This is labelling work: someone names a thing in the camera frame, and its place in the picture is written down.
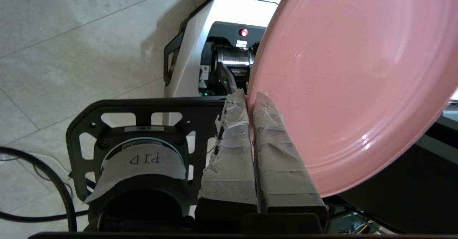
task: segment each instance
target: tile floor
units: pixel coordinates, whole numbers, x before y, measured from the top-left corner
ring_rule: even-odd
[[[162,50],[203,1],[0,0],[0,145],[53,156],[70,170],[64,135],[75,115],[101,99],[162,97]],[[0,161],[0,188],[0,211],[64,213],[54,185],[24,161]],[[2,238],[66,229],[66,221],[0,220]]]

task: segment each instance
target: black mount plate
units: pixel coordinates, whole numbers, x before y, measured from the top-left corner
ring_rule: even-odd
[[[196,98],[161,98],[135,100],[102,100],[84,109],[67,128],[67,149],[72,166],[75,190],[80,200],[84,201],[90,191],[87,189],[86,173],[96,172],[94,160],[84,159],[81,151],[80,135],[89,133],[99,140],[110,132],[111,128],[102,121],[104,113],[133,113],[136,126],[151,126],[151,115],[156,112],[179,112],[183,118],[175,128],[184,135],[196,132],[195,149],[189,154],[189,164],[194,166],[193,182],[188,183],[188,193],[198,200],[201,177],[205,168],[207,141],[216,135],[215,119],[221,114],[224,96]]]

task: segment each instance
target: pink plate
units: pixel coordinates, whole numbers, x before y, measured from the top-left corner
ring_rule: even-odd
[[[282,0],[257,53],[266,91],[324,196],[408,149],[458,86],[458,0]]]

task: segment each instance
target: red light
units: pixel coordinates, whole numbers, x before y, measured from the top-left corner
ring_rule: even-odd
[[[242,30],[239,31],[239,33],[240,33],[241,36],[245,37],[245,36],[248,35],[248,30],[247,29],[242,29]]]

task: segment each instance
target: screw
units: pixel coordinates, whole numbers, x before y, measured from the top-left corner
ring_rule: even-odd
[[[182,138],[178,138],[175,140],[175,144],[177,144],[178,146],[181,146],[185,144],[185,141]]]
[[[108,143],[108,141],[100,141],[98,143],[98,147],[102,150],[104,149],[108,149],[108,147],[110,146],[110,144]]]

